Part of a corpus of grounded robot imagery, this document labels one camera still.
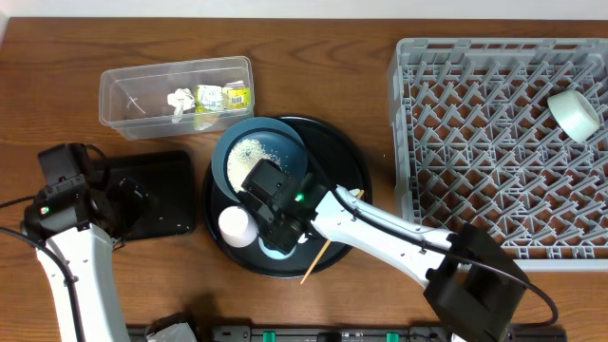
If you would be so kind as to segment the white tissue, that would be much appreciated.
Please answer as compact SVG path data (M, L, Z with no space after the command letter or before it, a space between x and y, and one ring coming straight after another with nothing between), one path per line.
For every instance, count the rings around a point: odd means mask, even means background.
M174 107L172 123L178 124L183 113L195 107L195 97L189 88L178 88L175 92L167 95L167 103Z

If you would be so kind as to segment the pile of white rice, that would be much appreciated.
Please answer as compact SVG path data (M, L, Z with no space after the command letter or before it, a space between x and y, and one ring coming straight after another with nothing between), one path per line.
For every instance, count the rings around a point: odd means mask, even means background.
M242 184L260 160L269 160L280 166L281 159L273 152L267 153L264 145L256 139L244 139L236 143L227 161L228 181L238 193Z

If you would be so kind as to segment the yellow green snack wrapper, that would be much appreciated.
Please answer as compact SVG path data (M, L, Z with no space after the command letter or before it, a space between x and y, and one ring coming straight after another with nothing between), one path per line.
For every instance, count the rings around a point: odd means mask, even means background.
M251 88L242 81L225 86L198 85L195 92L194 127L198 131L211 128L225 111L246 109L252 103Z

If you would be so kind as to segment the light blue cup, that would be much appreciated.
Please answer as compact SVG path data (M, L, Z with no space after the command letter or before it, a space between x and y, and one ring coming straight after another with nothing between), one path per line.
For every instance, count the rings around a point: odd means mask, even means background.
M283 254L282 252L270 248L265 244L265 241L262 237L258 238L258 244L259 244L259 248L262 251L262 253L266 256L269 257L270 259L274 259L274 260L284 260L287 258L290 258L296 251L296 247L294 247L289 253L287 254Z

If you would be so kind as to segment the blue plate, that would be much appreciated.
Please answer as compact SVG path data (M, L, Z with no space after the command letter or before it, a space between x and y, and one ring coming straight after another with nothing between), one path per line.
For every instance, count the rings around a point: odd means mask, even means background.
M211 170L219 190L230 200L238 201L226 179L226 161L230 150L242 140L257 140L264 151L274 158L284 174L303 179L308 168L304 142L289 125L272 118L251 118L228 128L219 138L213 152Z

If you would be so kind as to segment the white pink cup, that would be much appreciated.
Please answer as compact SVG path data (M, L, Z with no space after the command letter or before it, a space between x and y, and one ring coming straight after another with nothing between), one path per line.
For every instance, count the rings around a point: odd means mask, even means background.
M239 206L225 208L218 217L218 227L223 240L234 248L247 247L257 239L255 219Z

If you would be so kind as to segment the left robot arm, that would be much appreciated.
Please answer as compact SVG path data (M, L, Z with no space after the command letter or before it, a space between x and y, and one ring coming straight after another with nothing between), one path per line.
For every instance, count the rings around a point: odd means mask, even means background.
M129 226L109 196L109 167L89 156L94 149L63 143L39 153L46 184L26 208L22 231L47 276L62 339L127 341L112 255Z

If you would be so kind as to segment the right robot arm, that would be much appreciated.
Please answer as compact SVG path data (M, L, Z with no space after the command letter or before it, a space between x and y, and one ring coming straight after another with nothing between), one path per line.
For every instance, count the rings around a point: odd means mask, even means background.
M527 277L484 230L458 233L406 221L329 188L315 173L293 178L261 159L244 171L238 198L260 237L287 254L305 236L342 243L417 281L440 320L465 341L504 341Z

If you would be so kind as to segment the mint green bowl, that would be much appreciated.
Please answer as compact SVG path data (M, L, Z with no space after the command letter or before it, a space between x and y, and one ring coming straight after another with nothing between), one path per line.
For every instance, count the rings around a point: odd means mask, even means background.
M599 115L576 90L566 90L547 99L548 109L560 128L575 143L584 143L599 130Z

